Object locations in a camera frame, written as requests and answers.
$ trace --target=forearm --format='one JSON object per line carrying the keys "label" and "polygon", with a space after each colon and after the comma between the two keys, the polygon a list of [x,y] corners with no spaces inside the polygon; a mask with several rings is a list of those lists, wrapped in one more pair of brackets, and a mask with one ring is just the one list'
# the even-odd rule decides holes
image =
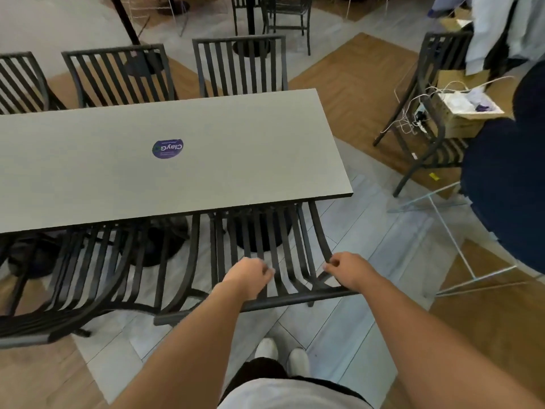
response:
{"label": "forearm", "polygon": [[112,409],[215,408],[244,296],[218,284],[149,358]]}
{"label": "forearm", "polygon": [[419,409],[545,407],[378,273],[364,274],[361,293]]}

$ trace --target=white table top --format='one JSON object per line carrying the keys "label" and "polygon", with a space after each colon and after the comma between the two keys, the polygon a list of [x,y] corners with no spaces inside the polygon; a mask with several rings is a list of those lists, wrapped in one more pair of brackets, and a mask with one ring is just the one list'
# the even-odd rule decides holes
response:
{"label": "white table top", "polygon": [[0,233],[352,193],[315,89],[0,116],[0,190]]}

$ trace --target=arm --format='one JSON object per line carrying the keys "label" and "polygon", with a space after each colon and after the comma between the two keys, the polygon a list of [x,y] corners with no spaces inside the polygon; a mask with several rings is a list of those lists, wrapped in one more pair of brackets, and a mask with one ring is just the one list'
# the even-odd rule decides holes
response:
{"label": "arm", "polygon": [[359,255],[337,253],[325,270],[364,295],[399,379],[419,409],[545,405],[469,342],[378,274]]}
{"label": "arm", "polygon": [[242,304],[255,299],[273,274],[257,258],[240,260],[172,330],[111,408],[217,407]]}

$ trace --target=shoe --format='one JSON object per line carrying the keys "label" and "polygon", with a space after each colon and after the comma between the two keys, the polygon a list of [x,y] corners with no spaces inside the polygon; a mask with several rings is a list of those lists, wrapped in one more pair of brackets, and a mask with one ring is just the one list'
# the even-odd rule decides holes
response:
{"label": "shoe", "polygon": [[288,357],[290,376],[310,377],[310,360],[304,349],[293,349]]}
{"label": "shoe", "polygon": [[254,359],[257,359],[258,357],[268,357],[272,360],[278,360],[278,347],[276,347],[276,343],[273,339],[265,337],[259,342],[257,349],[255,350]]}

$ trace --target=round sticker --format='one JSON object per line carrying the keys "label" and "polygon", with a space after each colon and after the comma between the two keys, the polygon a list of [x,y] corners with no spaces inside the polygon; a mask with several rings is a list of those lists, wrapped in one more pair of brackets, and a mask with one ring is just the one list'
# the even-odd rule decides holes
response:
{"label": "round sticker", "polygon": [[157,141],[153,145],[152,152],[155,157],[160,159],[168,159],[178,155],[184,148],[184,143],[181,139],[170,139],[168,141]]}

